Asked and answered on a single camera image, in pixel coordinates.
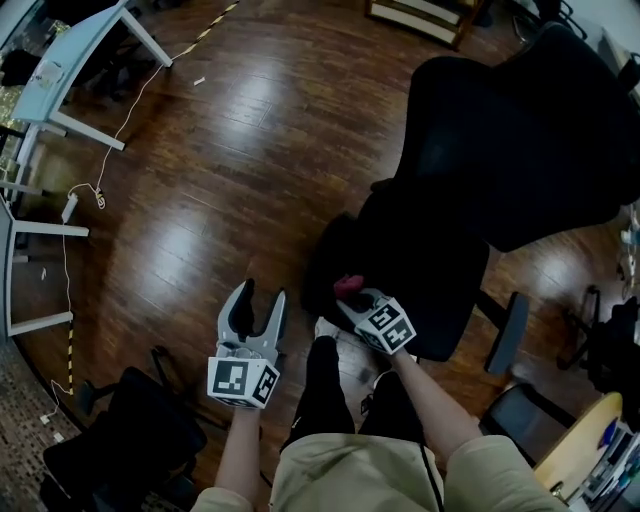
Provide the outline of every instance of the wooden floor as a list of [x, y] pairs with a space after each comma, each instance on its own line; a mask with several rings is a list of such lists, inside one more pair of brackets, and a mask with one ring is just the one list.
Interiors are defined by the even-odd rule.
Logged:
[[[224, 7], [226, 0], [188, 0], [142, 23], [176, 55]], [[343, 210], [356, 213], [371, 182], [394, 174], [412, 71], [438, 55], [492, 65], [519, 48], [499, 8], [494, 27], [475, 28], [459, 54], [363, 12], [362, 0], [243, 0], [148, 87], [120, 137], [126, 150], [108, 161], [106, 209], [98, 210], [90, 191], [81, 190], [73, 222], [90, 227], [91, 236], [67, 241], [76, 390], [84, 379], [111, 383], [130, 365], [151, 373], [149, 350], [161, 344], [179, 370], [177, 387], [183, 389], [183, 379], [194, 407], [228, 418], [228, 409], [205, 396], [218, 312], [248, 277], [257, 281], [263, 311], [285, 287], [290, 310], [282, 348], [288, 357], [263, 415], [262, 467], [273, 477], [303, 389], [313, 332], [299, 306], [305, 264], [326, 224]], [[194, 87], [201, 77], [206, 81]], [[67, 108], [108, 133], [116, 132], [133, 100], [76, 96]], [[95, 183], [104, 146], [74, 135], [45, 141], [45, 187], [64, 195], [73, 184]], [[57, 222], [63, 206], [64, 197], [30, 201], [28, 217]], [[579, 370], [555, 368], [572, 340], [560, 314], [580, 308], [591, 283], [603, 289], [605, 315], [620, 302], [616, 236], [615, 223], [553, 236], [505, 255], [484, 280], [484, 289], [502, 303], [514, 290], [530, 297], [514, 373], [574, 413], [595, 394]], [[14, 268], [14, 321], [67, 307], [60, 240], [34, 237], [30, 251], [34, 261]], [[475, 312], [449, 362], [423, 363], [478, 416], [508, 381], [482, 369], [495, 335]], [[66, 338], [61, 326], [20, 341], [46, 379], [65, 383]], [[339, 350], [343, 387], [360, 421], [359, 402], [375, 370], [360, 345], [342, 343]], [[196, 470], [201, 487], [213, 483], [224, 442], [214, 430], [208, 433]]]

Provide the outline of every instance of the white desk leg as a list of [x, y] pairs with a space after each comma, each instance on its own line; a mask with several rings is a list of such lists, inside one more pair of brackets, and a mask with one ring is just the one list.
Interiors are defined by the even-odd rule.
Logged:
[[20, 185], [19, 183], [11, 183], [10, 181], [0, 180], [0, 188], [6, 188], [8, 190], [16, 190], [18, 192], [24, 192], [25, 194], [33, 194], [34, 196], [42, 195], [41, 188], [27, 187], [25, 185]]
[[57, 126], [51, 123], [37, 123], [40, 128], [47, 132], [55, 133], [56, 135], [60, 135], [60, 137], [66, 137], [67, 132], [62, 128], [58, 128]]
[[67, 226], [65, 224], [48, 224], [46, 222], [30, 222], [17, 220], [14, 223], [17, 233], [39, 233], [41, 235], [89, 236], [88, 228]]
[[153, 37], [149, 35], [138, 20], [136, 20], [129, 11], [126, 9], [122, 9], [122, 21], [129, 27], [129, 30], [135, 34], [135, 36], [140, 39], [140, 42], [144, 44], [147, 49], [153, 54], [153, 56], [158, 59], [165, 67], [170, 68], [173, 65], [173, 61], [171, 57], [167, 55], [167, 53], [160, 48], [160, 45], [153, 40]]
[[9, 326], [9, 336], [17, 336], [18, 334], [35, 331], [36, 329], [71, 322], [71, 320], [73, 320], [73, 313], [71, 313], [71, 311], [67, 311], [66, 313], [58, 313], [57, 315], [43, 316], [42, 318], [36, 318], [35, 320], [19, 322]]
[[96, 130], [91, 126], [81, 123], [80, 121], [76, 121], [72, 117], [63, 114], [62, 112], [52, 112], [50, 119], [69, 130], [73, 130], [74, 132], [81, 133], [82, 135], [86, 135], [92, 139], [97, 140], [98, 142], [102, 142], [107, 146], [111, 146], [114, 149], [122, 151], [124, 149], [124, 142], [120, 142], [118, 139], [114, 139], [113, 137], [109, 137], [108, 135], [102, 133], [100, 130]]

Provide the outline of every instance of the yellow and black tape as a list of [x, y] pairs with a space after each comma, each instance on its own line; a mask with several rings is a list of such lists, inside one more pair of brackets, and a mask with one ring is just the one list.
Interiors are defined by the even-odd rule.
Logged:
[[238, 5], [239, 3], [240, 3], [240, 0], [236, 0], [224, 11], [222, 11], [222, 14], [220, 14], [220, 16], [218, 16], [215, 20], [213, 20], [210, 23], [210, 25], [207, 27], [207, 29], [204, 32], [202, 32], [202, 34], [200, 34], [198, 37], [196, 37], [196, 40], [193, 42], [193, 44], [189, 46], [189, 48], [187, 48], [185, 51], [183, 51], [180, 55], [186, 55], [187, 53], [191, 53], [193, 49], [196, 46], [198, 46], [198, 43], [209, 35], [209, 32], [211, 32], [211, 29], [213, 29], [213, 27], [215, 27], [218, 23], [220, 23], [224, 19], [224, 17], [227, 15], [227, 13], [235, 9], [236, 5]]
[[73, 320], [69, 322], [69, 350], [67, 351], [69, 368], [69, 394], [73, 396]]

